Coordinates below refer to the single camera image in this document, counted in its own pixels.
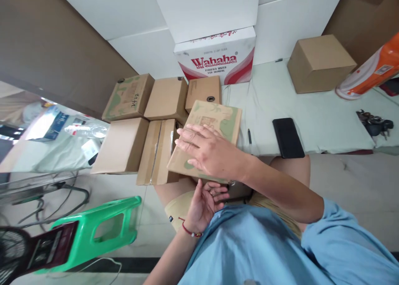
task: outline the khaki shorts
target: khaki shorts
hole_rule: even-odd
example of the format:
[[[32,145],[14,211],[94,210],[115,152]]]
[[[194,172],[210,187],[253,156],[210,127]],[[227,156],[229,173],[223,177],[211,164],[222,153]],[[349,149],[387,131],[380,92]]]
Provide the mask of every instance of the khaki shorts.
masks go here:
[[[165,207],[166,215],[168,216],[169,221],[172,223],[172,226],[173,228],[175,228],[176,232],[182,227],[183,221],[180,220],[179,217],[186,219],[193,195],[194,191],[186,192],[170,201],[169,204],[167,204]],[[258,192],[254,192],[248,205],[270,209],[286,223],[286,225],[294,232],[295,235],[301,238],[302,233],[298,227],[297,222],[294,221],[290,216],[286,215],[269,198],[261,195]]]

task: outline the hand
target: hand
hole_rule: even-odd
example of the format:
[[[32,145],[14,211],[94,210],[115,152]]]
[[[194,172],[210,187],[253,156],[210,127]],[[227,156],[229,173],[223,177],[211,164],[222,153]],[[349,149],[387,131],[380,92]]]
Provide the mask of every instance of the hand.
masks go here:
[[[181,139],[176,139],[176,145],[194,157],[189,164],[215,178],[244,180],[251,155],[239,150],[214,128],[187,124],[177,133]]]
[[[204,232],[215,212],[224,207],[224,203],[220,201],[228,198],[226,187],[216,182],[208,182],[203,186],[199,179],[184,226],[194,233]]]

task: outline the green plastic stool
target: green plastic stool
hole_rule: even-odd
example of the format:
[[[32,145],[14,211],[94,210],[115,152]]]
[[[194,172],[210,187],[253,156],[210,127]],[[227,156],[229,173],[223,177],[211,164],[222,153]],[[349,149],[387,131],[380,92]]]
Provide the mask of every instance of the green plastic stool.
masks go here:
[[[64,272],[99,255],[131,244],[137,237],[135,226],[129,226],[131,214],[133,209],[140,205],[141,197],[134,196],[107,202],[97,208],[57,220],[51,229],[64,223],[79,221],[68,261],[49,270],[39,270],[37,273]],[[123,214],[121,228],[113,229],[101,237],[94,238],[96,230],[102,222],[120,214]]]

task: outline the shirt sleeve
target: shirt sleeve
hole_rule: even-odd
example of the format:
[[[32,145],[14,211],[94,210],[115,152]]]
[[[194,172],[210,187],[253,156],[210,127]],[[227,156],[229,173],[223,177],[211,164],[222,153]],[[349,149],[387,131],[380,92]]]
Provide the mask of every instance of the shirt sleeve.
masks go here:
[[[337,284],[399,284],[393,255],[351,213],[327,199],[323,217],[307,226],[301,245]]]

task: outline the fingers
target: fingers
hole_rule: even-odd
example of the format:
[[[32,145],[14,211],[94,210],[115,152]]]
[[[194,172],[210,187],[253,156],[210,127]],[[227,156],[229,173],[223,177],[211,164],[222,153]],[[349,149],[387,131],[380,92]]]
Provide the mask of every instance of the fingers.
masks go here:
[[[213,188],[213,187],[220,187],[221,185],[219,184],[219,183],[217,183],[217,182],[214,182],[214,181],[209,181],[209,182],[207,182],[205,185],[204,185],[204,189],[205,190],[210,190],[211,188]]]
[[[215,205],[215,212],[222,210],[224,207],[224,203],[219,203],[217,205]]]
[[[188,154],[190,154],[193,157],[196,157],[199,153],[199,149],[197,147],[195,147],[194,145],[192,145],[188,142],[185,142],[181,139],[176,139],[175,143],[176,143],[176,146],[178,146],[183,151],[187,152]]]
[[[187,163],[191,164],[196,169],[199,169],[201,171],[204,170],[204,168],[202,167],[202,164],[197,159],[189,159],[189,160],[187,160]]]
[[[212,132],[214,135],[216,135],[216,136],[221,137],[221,138],[224,139],[224,137],[223,137],[218,131],[216,131],[213,127],[208,126],[208,125],[204,125],[204,127],[205,127],[206,129],[208,129],[210,132]]]
[[[216,203],[223,201],[223,200],[227,200],[230,197],[230,195],[228,193],[219,193],[218,195],[215,195],[213,197],[213,201]]]
[[[196,132],[193,132],[190,129],[177,129],[177,133],[182,136],[182,138],[192,142],[194,145],[200,147],[204,144],[205,139],[198,135]]]
[[[229,190],[226,187],[223,186],[223,187],[219,187],[219,188],[212,188],[212,189],[209,190],[209,193],[212,196],[216,196],[218,193],[226,193],[228,191]]]
[[[214,136],[214,134],[211,131],[209,131],[207,128],[205,128],[204,126],[201,126],[201,125],[187,124],[185,127],[188,129],[191,129],[195,132],[198,132],[204,138],[212,138]]]
[[[198,184],[195,187],[194,195],[192,196],[193,201],[198,202],[201,200],[202,188],[203,188],[202,180],[198,179]]]

